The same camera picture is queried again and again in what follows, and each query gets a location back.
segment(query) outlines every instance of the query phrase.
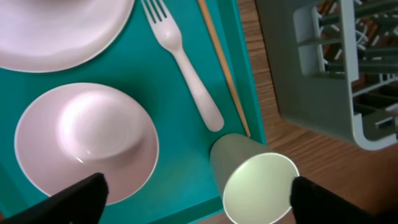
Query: fork handle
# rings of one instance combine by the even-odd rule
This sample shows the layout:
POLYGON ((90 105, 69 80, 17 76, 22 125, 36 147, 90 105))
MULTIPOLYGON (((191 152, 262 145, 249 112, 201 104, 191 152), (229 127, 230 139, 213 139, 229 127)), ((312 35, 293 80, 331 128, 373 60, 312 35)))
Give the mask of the fork handle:
POLYGON ((173 55, 207 128, 214 132, 221 130, 224 126, 223 116, 203 82, 200 80, 186 53, 183 49, 180 49, 173 55))

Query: fork tine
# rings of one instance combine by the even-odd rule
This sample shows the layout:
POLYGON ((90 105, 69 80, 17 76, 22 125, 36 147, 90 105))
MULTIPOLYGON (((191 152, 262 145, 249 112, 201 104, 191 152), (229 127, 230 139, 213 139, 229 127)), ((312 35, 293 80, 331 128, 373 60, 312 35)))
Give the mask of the fork tine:
POLYGON ((147 6, 145 5, 144 0, 141 0, 141 2, 142 2, 142 6, 144 7, 144 11, 145 11, 145 14, 147 15, 147 19, 148 19, 150 26, 154 25, 154 20, 153 20, 152 16, 150 16, 150 13, 148 11, 147 6))
POLYGON ((152 13, 152 15, 153 15, 153 17, 155 19, 154 23, 160 22, 159 18, 156 15, 155 9, 152 7, 152 4, 150 3, 150 0, 147 0, 147 3, 148 3, 148 6, 149 6, 149 9, 150 9, 150 12, 152 13))
POLYGON ((156 0, 153 0, 153 2, 154 2, 155 8, 156 8, 156 10, 157 10, 157 13, 158 13, 160 19, 161 19, 161 20, 165 19, 165 16, 163 15, 162 10, 160 10, 160 7, 159 7, 159 5, 157 4, 156 0))
POLYGON ((170 17, 171 13, 169 12, 169 10, 167 9, 166 5, 164 4, 163 0, 159 0, 160 5, 162 5, 164 14, 166 14, 166 17, 170 17))

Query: fork head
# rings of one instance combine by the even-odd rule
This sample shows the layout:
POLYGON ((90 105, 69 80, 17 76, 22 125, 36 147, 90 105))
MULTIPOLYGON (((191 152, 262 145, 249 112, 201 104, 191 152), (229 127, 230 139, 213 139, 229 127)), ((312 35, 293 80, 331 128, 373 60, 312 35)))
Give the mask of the fork head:
POLYGON ((159 0, 163 11, 158 5, 157 0, 141 0, 141 2, 150 27, 159 44, 172 54, 182 49, 180 29, 163 0, 159 0))

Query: chopstick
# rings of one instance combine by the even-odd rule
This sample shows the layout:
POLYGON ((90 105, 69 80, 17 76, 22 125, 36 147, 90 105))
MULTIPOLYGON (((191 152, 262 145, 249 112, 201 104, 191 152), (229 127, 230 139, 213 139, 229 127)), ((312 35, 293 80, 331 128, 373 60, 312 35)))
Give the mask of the chopstick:
POLYGON ((231 92, 232 99, 235 103, 236 110, 238 111, 239 117, 241 118, 242 125, 246 132, 246 135, 250 137, 251 134, 248 126, 248 121, 246 120, 246 117, 244 115, 241 100, 239 99, 238 92, 236 91, 236 87, 232 79, 232 74, 231 71, 229 70, 228 62, 226 61, 225 54, 223 48, 221 47, 216 28, 214 27, 214 23, 213 20, 211 19, 209 9, 207 8, 206 0, 198 0, 198 3, 200 6, 201 13, 203 14, 203 18, 205 19, 205 23, 211 37, 211 41, 213 42, 214 48, 216 50, 218 60, 220 61, 221 68, 224 71, 224 76, 228 84, 229 91, 231 92))

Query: utensil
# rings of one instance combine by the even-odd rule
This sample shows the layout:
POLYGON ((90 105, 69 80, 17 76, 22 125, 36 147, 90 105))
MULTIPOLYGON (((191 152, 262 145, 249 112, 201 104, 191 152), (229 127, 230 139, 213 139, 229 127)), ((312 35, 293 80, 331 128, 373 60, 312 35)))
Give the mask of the utensil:
POLYGON ((134 2, 0 1, 0 67, 36 73, 85 63, 119 35, 134 2))
POLYGON ((160 0, 159 2, 164 13, 156 1, 153 1, 153 5, 156 9, 154 9, 150 0, 147 0, 147 6, 144 0, 141 1, 148 18, 148 22, 157 41, 164 49, 168 50, 177 61, 192 94, 193 100, 195 101, 207 128, 214 132, 221 130, 224 126, 223 116, 189 61, 189 58, 182 46, 182 35, 180 29, 163 0, 160 0))
POLYGON ((228 62, 226 61, 225 54, 220 44, 216 28, 214 27, 213 20, 211 19, 209 9, 207 8, 206 1, 198 0, 198 3, 200 6, 201 13, 203 14, 203 18, 205 20, 207 29, 209 31, 211 41, 213 42, 214 48, 216 49, 217 57, 218 60, 220 61, 221 68, 224 71, 224 76, 228 84, 229 92, 231 92, 232 99, 234 100, 236 110, 238 111, 239 117, 241 118, 242 125, 246 132, 246 135, 250 137, 250 129, 248 126, 248 121, 246 120, 246 117, 244 115, 241 100, 239 99, 238 92, 236 91, 234 80, 232 78, 231 71, 229 70, 228 62))
POLYGON ((299 171, 289 158, 241 134, 227 134, 215 142, 210 160, 225 213, 234 223, 274 223, 291 209, 299 171))
POLYGON ((48 196, 103 173, 107 204, 141 189, 159 156, 155 126, 142 106, 94 83, 64 85, 38 97, 18 122, 14 147, 25 176, 48 196))

